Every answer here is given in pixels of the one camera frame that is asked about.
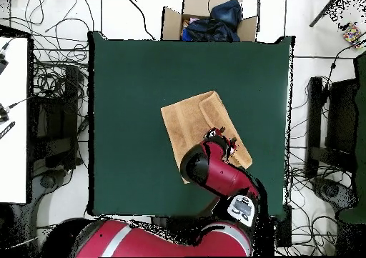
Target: white desk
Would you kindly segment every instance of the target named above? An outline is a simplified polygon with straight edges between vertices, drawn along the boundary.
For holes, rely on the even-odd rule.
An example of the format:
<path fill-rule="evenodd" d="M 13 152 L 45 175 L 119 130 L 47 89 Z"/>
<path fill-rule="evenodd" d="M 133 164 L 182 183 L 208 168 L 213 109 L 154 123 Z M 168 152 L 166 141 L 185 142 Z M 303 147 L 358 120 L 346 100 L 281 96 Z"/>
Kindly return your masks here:
<path fill-rule="evenodd" d="M 0 48 L 9 38 L 0 37 Z M 9 62 L 0 75 L 0 103 L 7 107 L 26 98 L 27 40 L 10 42 L 5 59 Z M 26 101 L 8 113 L 0 124 L 2 132 L 12 121 L 15 126 L 0 139 L 0 202 L 26 202 Z"/>

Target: cable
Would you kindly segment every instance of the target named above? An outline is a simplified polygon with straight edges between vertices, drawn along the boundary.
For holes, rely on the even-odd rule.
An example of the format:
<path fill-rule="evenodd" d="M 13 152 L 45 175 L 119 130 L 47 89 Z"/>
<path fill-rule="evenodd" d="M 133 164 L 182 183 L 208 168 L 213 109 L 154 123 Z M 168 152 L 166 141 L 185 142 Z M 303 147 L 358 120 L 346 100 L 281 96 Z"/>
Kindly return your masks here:
<path fill-rule="evenodd" d="M 25 242 L 21 242 L 20 244 L 16 244 L 15 246 L 11 246 L 11 247 L 9 247 L 9 248 L 5 248 L 5 249 L 13 249 L 13 248 L 15 248 L 15 247 L 19 247 L 19 246 L 21 246 L 21 245 L 23 245 L 23 244 L 27 244 L 28 242 L 32 242 L 32 241 L 34 241 L 34 240 L 36 240 L 36 239 L 38 239 L 39 237 L 37 236 L 37 237 L 34 237 L 34 238 L 32 238 L 32 239 L 30 239 L 30 240 L 26 240 Z"/>
<path fill-rule="evenodd" d="M 2 48 L 0 49 L 0 53 L 1 53 L 1 51 L 5 51 L 8 48 L 9 44 L 11 43 L 11 41 L 13 41 L 13 39 L 15 39 L 15 38 L 16 37 L 13 37 L 5 45 L 3 45 Z"/>
<path fill-rule="evenodd" d="M 146 21 L 145 21 L 144 13 L 141 11 L 141 9 L 132 0 L 129 0 L 129 1 L 131 2 L 131 4 L 133 4 L 135 7 L 137 7 L 137 9 L 140 11 L 140 13 L 142 15 L 142 18 L 144 19 L 144 28 L 145 28 L 146 33 L 148 33 L 148 35 L 151 36 L 152 40 L 155 40 L 155 38 L 146 29 Z"/>
<path fill-rule="evenodd" d="M 211 11 L 209 10 L 209 1 L 207 2 L 207 10 L 209 11 L 209 13 L 211 14 Z"/>
<path fill-rule="evenodd" d="M 70 10 L 68 10 L 68 12 L 65 14 L 64 18 L 62 20 L 65 20 L 66 16 L 69 15 L 70 11 L 76 6 L 77 0 L 75 0 L 75 4 L 70 8 Z M 47 29 L 44 33 L 47 33 L 49 30 L 53 29 L 56 26 L 56 24 L 54 26 L 52 26 L 51 28 Z"/>

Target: black cloth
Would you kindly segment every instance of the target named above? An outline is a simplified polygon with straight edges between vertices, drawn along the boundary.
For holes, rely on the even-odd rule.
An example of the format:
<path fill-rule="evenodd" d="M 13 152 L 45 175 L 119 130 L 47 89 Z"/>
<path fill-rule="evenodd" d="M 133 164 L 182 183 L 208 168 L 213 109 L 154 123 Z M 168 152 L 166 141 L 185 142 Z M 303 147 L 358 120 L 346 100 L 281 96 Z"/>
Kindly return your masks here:
<path fill-rule="evenodd" d="M 242 8 L 238 0 L 215 6 L 208 19 L 193 21 L 187 32 L 193 41 L 240 41 L 237 25 L 242 20 Z"/>

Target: black stand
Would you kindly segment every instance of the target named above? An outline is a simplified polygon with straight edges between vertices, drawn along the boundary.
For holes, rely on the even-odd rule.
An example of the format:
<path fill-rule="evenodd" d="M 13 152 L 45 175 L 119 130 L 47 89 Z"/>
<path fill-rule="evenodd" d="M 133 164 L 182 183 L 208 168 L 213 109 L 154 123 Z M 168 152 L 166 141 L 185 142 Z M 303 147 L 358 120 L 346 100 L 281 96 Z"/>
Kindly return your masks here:
<path fill-rule="evenodd" d="M 315 24 L 319 21 L 319 19 L 321 19 L 327 13 L 331 5 L 333 5 L 335 2 L 336 0 L 329 0 L 328 3 L 325 5 L 324 9 L 321 10 L 321 12 L 317 15 L 317 17 L 315 17 L 315 19 L 312 21 L 309 27 L 312 28 L 313 26 L 315 26 Z"/>
<path fill-rule="evenodd" d="M 326 148 L 320 147 L 322 118 L 322 78 L 309 81 L 309 108 L 307 123 L 307 152 L 305 176 L 317 176 L 319 162 L 355 172 L 357 163 L 354 152 L 356 109 L 354 97 L 357 92 L 355 79 L 334 82 L 330 89 Z"/>

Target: white floor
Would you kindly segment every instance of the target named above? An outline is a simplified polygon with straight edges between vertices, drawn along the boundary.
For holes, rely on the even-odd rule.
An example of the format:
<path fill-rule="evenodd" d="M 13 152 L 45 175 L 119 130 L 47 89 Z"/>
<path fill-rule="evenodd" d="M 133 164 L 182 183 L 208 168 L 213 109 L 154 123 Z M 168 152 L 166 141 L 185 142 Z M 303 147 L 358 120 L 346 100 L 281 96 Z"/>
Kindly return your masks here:
<path fill-rule="evenodd" d="M 296 36 L 295 58 L 294 58 L 294 83 L 292 106 L 299 106 L 306 101 L 305 87 L 311 76 L 328 76 L 330 65 L 333 58 L 341 49 L 349 46 L 342 38 L 342 32 L 338 29 L 338 23 L 341 25 L 349 21 L 357 21 L 361 30 L 366 30 L 365 19 L 362 12 L 357 10 L 356 6 L 346 7 L 343 12 L 337 11 L 334 16 L 338 16 L 338 20 L 333 21 L 329 16 L 320 19 L 318 23 L 310 28 L 310 22 L 316 17 L 320 10 L 329 0 L 261 0 L 260 7 L 260 32 L 257 35 L 258 41 L 275 42 L 280 36 Z M 144 30 L 144 23 L 140 12 L 128 0 L 87 0 L 90 5 L 91 18 L 89 8 L 85 0 L 44 0 L 42 6 L 44 10 L 44 20 L 41 22 L 41 10 L 36 9 L 39 0 L 12 0 L 11 16 L 25 18 L 40 25 L 33 25 L 33 30 L 38 34 L 47 36 L 57 36 L 62 49 L 71 49 L 75 44 L 86 43 L 86 32 L 88 29 L 102 31 L 108 39 L 150 39 Z M 137 5 L 144 12 L 148 31 L 155 39 L 160 39 L 162 25 L 162 9 L 168 6 L 176 11 L 182 10 L 182 0 L 136 0 Z M 0 0 L 0 18 L 9 16 L 9 9 L 4 5 L 4 1 Z M 68 19 L 82 19 L 86 24 L 77 20 L 69 20 L 61 23 L 57 28 L 48 28 L 61 21 L 71 7 L 74 8 L 68 13 Z M 257 0 L 242 0 L 244 17 L 250 17 L 257 14 Z M 26 31 L 25 21 L 13 19 L 11 26 L 16 29 Z M 0 19 L 0 24 L 9 25 L 6 20 Z M 34 36 L 35 48 L 54 49 L 57 45 L 56 38 L 49 37 L 46 39 L 40 36 Z M 353 70 L 352 58 L 355 58 L 364 50 L 356 51 L 349 49 L 342 53 L 341 59 L 337 61 L 337 67 L 332 73 L 332 81 L 349 79 L 355 77 Z M 40 51 L 41 60 L 45 60 L 46 52 Z M 86 114 L 87 106 L 83 106 L 82 114 Z M 300 109 L 292 110 L 292 122 L 294 126 L 306 119 L 306 106 Z M 302 136 L 306 132 L 306 124 L 301 124 L 292 130 L 291 137 Z M 80 140 L 87 140 L 87 130 L 82 134 Z M 305 147 L 306 137 L 300 139 L 291 139 L 292 147 Z M 80 144 L 82 158 L 88 165 L 88 149 L 87 144 Z M 291 149 L 291 152 L 304 159 L 304 149 Z M 290 157 L 290 163 L 293 167 L 301 167 L 301 161 L 294 156 Z M 341 180 L 340 174 L 334 176 L 335 180 Z M 350 180 L 343 178 L 341 181 L 349 184 Z M 39 207 L 38 226 L 46 226 L 49 224 L 58 224 L 61 221 L 72 217 L 83 217 L 86 203 L 88 200 L 88 173 L 85 166 L 80 166 L 74 171 L 72 181 L 53 194 L 45 196 Z M 293 227 L 306 225 L 307 218 L 298 206 L 302 207 L 308 213 L 310 220 L 316 216 L 327 214 L 334 216 L 332 208 L 326 202 L 318 199 L 306 187 L 301 191 L 292 191 L 291 205 L 294 210 L 292 212 Z M 140 217 L 139 220 L 149 222 L 149 217 Z M 318 220 L 315 227 L 321 234 L 326 232 L 335 233 L 335 225 L 327 219 Z M 39 230 L 40 239 L 45 230 Z M 303 235 L 294 235 L 292 241 L 307 241 L 309 236 L 309 228 L 298 229 L 294 233 Z M 295 246 L 303 254 L 310 254 L 312 247 Z M 296 249 L 291 248 L 290 254 L 294 254 Z M 326 253 L 331 254 L 334 248 L 326 247 Z"/>

